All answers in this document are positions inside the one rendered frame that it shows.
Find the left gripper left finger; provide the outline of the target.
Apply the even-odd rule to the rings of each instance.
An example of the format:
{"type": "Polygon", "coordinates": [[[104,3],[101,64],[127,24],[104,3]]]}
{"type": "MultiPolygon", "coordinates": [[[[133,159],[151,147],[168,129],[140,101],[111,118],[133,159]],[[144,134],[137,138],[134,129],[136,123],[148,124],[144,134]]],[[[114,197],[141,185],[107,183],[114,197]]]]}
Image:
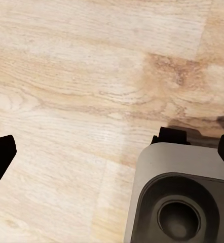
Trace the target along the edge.
{"type": "Polygon", "coordinates": [[[16,143],[12,135],[0,137],[0,180],[17,154],[16,143]]]}

